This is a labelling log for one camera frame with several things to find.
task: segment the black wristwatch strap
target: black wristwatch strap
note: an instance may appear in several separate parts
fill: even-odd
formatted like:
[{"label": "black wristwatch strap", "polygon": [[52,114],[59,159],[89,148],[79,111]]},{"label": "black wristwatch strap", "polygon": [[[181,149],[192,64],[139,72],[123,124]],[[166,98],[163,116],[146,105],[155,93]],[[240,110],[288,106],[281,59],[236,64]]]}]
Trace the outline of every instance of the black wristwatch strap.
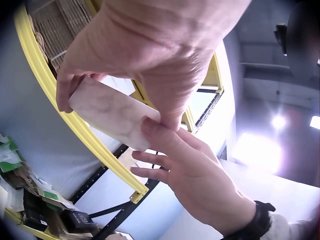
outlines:
[{"label": "black wristwatch strap", "polygon": [[224,237],[222,240],[259,240],[271,227],[269,211],[276,209],[270,203],[255,201],[256,214],[243,229]]}]

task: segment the bright light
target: bright light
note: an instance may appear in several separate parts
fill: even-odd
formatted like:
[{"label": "bright light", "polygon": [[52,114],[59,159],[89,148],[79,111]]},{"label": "bright light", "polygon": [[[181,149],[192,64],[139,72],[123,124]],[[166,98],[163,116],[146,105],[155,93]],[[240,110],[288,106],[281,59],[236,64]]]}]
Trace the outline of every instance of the bright light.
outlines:
[{"label": "bright light", "polygon": [[275,173],[280,153],[281,148],[269,139],[244,133],[236,144],[232,157],[250,167]]},{"label": "bright light", "polygon": [[285,119],[281,116],[276,116],[273,120],[272,120],[272,125],[276,128],[276,129],[281,129],[285,126]]},{"label": "bright light", "polygon": [[313,116],[310,122],[310,127],[320,129],[320,117]]}]

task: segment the left hand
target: left hand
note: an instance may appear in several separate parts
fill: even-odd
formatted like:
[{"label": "left hand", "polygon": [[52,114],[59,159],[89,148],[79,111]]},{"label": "left hand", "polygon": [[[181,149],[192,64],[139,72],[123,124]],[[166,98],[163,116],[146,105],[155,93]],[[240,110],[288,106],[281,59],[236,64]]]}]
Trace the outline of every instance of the left hand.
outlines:
[{"label": "left hand", "polygon": [[189,132],[168,130],[146,118],[141,127],[151,148],[166,156],[133,152],[133,158],[163,169],[132,167],[133,174],[169,185],[184,208],[200,222],[223,235],[245,227],[254,217],[256,204],[236,188],[217,157]]},{"label": "left hand", "polygon": [[161,124],[178,131],[191,94],[203,82],[214,51],[250,0],[104,0],[69,46],[57,76],[57,105],[84,75],[139,81],[160,112]]}]

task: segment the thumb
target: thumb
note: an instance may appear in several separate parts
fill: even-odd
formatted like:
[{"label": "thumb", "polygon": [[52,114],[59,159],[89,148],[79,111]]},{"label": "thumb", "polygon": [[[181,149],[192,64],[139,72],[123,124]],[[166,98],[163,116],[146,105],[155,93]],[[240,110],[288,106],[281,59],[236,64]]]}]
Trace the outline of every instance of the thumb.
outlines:
[{"label": "thumb", "polygon": [[166,154],[169,158],[189,159],[193,148],[186,144],[174,131],[144,116],[141,131],[150,142],[153,150]]}]

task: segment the white marble block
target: white marble block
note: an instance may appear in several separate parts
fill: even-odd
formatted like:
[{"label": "white marble block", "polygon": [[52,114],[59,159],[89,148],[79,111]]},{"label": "white marble block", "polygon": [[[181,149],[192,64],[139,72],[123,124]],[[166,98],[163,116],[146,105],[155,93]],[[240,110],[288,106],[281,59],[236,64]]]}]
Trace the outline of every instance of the white marble block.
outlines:
[{"label": "white marble block", "polygon": [[142,152],[150,148],[140,130],[142,117],[160,122],[157,110],[90,77],[81,82],[69,105],[90,126]]}]

